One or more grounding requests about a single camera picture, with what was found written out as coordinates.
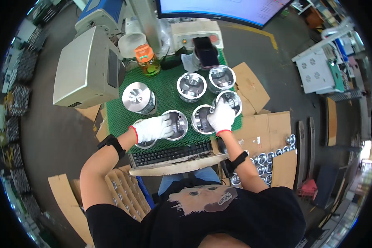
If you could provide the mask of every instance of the red emergency stop button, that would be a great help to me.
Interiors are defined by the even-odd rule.
[[[218,41],[218,36],[216,36],[216,35],[210,35],[209,36],[209,39],[211,40],[211,42],[217,42]]]

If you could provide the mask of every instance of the orange bottle cap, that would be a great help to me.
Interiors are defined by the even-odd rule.
[[[140,45],[135,48],[135,54],[136,59],[142,63],[148,62],[154,56],[153,49],[148,44]]]

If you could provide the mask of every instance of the black wristband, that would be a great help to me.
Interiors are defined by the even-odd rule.
[[[234,161],[232,161],[230,165],[232,166],[233,170],[235,170],[239,164],[244,162],[246,157],[248,157],[248,153],[244,151]]]
[[[118,155],[119,155],[119,160],[125,156],[125,150],[121,147],[119,141],[117,140],[116,137],[114,137],[113,134],[109,134],[102,142],[98,144],[98,150],[101,149],[104,146],[113,146]]]

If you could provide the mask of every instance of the smartphone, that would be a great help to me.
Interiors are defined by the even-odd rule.
[[[213,47],[209,37],[193,38],[193,43],[203,68],[211,68],[219,65],[217,50]]]

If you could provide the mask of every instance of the green mesh mat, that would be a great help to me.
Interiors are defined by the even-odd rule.
[[[219,50],[220,57],[219,62],[221,65],[226,65],[226,59],[224,58],[222,50]],[[125,74],[123,83],[119,88],[120,97],[116,100],[106,103],[107,108],[107,120],[109,124],[109,132],[114,136],[120,136],[128,130],[128,127],[132,125],[135,121],[139,119],[147,119],[150,117],[160,116],[167,110],[178,110],[181,111],[188,119],[189,128],[186,135],[178,141],[168,141],[165,139],[160,139],[156,144],[148,149],[143,150],[136,146],[133,146],[129,152],[130,153],[140,153],[144,151],[158,151],[163,149],[168,149],[171,147],[177,146],[188,146],[191,144],[196,144],[200,142],[209,141],[209,135],[203,135],[196,131],[191,126],[191,116],[193,110],[202,105],[202,104],[212,104],[213,99],[217,96],[211,93],[208,89],[203,95],[203,97],[194,103],[187,103],[182,101],[179,98],[178,91],[176,90],[176,82],[178,78],[185,73],[186,70],[183,68],[183,65],[175,67],[170,70],[162,70],[158,75],[154,77],[146,77],[142,70],[134,68]],[[208,72],[198,71],[197,73],[201,74],[204,78],[208,76]],[[157,99],[157,111],[154,115],[144,116],[138,113],[131,112],[127,110],[122,102],[121,96],[123,95],[124,89],[133,82],[142,82],[146,84],[151,91],[154,92]],[[232,130],[237,130],[241,128],[242,115],[239,115],[235,120],[232,126]]]

